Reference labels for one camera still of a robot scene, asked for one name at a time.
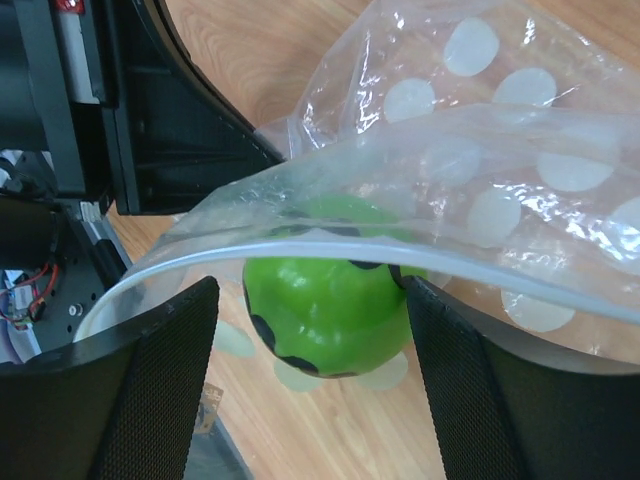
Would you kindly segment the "clear dotted zip bag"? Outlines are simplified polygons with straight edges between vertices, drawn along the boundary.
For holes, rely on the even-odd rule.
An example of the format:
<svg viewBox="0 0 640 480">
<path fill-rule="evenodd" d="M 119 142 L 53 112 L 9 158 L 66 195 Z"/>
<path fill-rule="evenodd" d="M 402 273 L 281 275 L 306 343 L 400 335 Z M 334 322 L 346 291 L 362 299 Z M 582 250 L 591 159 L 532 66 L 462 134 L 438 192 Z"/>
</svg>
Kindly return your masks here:
<svg viewBox="0 0 640 480">
<path fill-rule="evenodd" d="M 183 216 L 80 339 L 211 275 L 240 312 L 214 346 L 250 356 L 245 262 L 305 257 L 419 268 L 528 334 L 638 362 L 639 71 L 574 29 L 522 1 L 375 1 L 259 135 L 283 162 Z M 333 379 L 266 349 L 291 390 Z"/>
</svg>

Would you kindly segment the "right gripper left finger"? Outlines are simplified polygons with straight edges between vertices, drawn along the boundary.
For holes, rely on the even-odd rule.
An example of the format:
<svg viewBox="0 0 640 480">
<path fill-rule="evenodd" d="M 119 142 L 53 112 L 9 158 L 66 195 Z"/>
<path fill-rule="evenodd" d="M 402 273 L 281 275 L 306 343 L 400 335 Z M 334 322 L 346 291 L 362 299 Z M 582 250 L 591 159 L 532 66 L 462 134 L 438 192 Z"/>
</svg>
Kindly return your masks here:
<svg viewBox="0 0 640 480">
<path fill-rule="evenodd" d="M 182 478 L 218 301 L 207 277 L 85 340 L 2 364 L 2 478 Z"/>
</svg>

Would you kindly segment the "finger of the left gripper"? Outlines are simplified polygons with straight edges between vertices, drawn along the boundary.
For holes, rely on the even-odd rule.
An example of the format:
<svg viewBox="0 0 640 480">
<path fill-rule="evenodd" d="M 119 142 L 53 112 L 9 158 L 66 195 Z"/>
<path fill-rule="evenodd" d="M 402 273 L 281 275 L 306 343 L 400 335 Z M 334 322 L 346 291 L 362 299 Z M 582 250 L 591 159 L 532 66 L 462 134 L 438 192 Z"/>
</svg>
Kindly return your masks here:
<svg viewBox="0 0 640 480">
<path fill-rule="evenodd" d="M 192 62 L 166 2 L 103 8 L 114 88 L 104 122 L 120 214 L 183 213 L 283 162 Z"/>
</svg>

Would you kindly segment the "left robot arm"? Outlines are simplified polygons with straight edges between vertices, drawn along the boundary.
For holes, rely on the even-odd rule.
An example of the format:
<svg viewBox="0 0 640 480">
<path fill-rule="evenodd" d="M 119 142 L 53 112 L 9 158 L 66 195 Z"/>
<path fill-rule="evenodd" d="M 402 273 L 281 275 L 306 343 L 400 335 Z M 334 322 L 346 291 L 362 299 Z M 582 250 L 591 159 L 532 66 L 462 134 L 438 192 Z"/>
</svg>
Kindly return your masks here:
<svg viewBox="0 0 640 480">
<path fill-rule="evenodd" d="M 1 5 L 1 264 L 72 222 L 170 215 L 281 156 L 194 64 L 163 1 Z"/>
</svg>

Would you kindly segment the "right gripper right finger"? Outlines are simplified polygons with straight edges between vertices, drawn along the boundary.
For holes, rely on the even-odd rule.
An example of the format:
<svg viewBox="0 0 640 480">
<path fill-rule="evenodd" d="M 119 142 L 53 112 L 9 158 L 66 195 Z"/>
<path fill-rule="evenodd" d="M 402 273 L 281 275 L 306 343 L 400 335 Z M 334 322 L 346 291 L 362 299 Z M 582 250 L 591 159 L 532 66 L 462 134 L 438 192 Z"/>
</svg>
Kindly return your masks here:
<svg viewBox="0 0 640 480">
<path fill-rule="evenodd" d="M 404 279 L 450 479 L 635 479 L 639 369 L 553 344 Z"/>
</svg>

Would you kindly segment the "green fake fruit black stripe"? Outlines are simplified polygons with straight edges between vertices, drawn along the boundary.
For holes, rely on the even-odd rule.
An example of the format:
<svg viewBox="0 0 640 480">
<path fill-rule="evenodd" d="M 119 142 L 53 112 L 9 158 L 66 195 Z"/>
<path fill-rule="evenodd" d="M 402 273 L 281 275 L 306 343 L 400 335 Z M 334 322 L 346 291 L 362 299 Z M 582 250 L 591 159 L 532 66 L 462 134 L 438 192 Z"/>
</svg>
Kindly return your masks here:
<svg viewBox="0 0 640 480">
<path fill-rule="evenodd" d="M 251 323 L 268 350 L 309 375 L 369 373 L 411 340 L 410 266 L 347 259 L 250 258 L 242 286 Z"/>
</svg>

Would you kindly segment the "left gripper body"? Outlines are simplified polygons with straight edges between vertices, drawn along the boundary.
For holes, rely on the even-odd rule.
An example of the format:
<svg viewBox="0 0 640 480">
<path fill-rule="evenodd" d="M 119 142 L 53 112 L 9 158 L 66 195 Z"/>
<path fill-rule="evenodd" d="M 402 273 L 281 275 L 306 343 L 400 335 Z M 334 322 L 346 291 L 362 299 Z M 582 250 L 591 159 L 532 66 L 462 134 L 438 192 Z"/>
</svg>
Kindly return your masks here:
<svg viewBox="0 0 640 480">
<path fill-rule="evenodd" d="M 2 2 L 1 147 L 43 158 L 3 196 L 128 211 L 122 46 L 136 20 L 131 1 Z"/>
</svg>

